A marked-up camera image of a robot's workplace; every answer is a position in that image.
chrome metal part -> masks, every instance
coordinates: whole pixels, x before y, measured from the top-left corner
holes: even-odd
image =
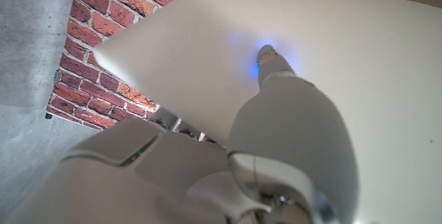
[[[268,62],[272,59],[275,59],[277,55],[277,52],[275,51],[275,49],[273,48],[272,45],[267,44],[264,45],[258,52],[257,55],[257,63],[258,63],[258,67],[261,66],[261,64]]]
[[[178,117],[167,111],[164,107],[160,107],[150,121],[159,124],[166,130],[172,130],[178,121]]]
[[[231,154],[229,168],[248,197],[272,208],[262,223],[339,223],[326,195],[303,171],[245,153]]]
[[[177,132],[186,134],[194,140],[198,140],[198,138],[201,135],[201,131],[198,131],[197,129],[195,129],[194,127],[192,127],[190,124],[186,123],[185,121],[181,121]]]

white board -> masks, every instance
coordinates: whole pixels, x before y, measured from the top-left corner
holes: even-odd
[[[360,223],[442,219],[442,9],[404,0],[176,0],[95,50],[105,69],[225,142],[272,44],[336,104]]]

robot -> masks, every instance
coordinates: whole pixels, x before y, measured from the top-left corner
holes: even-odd
[[[257,65],[260,92],[226,147],[174,131],[160,108],[71,149],[10,223],[352,223],[358,172],[338,109],[272,46]]]

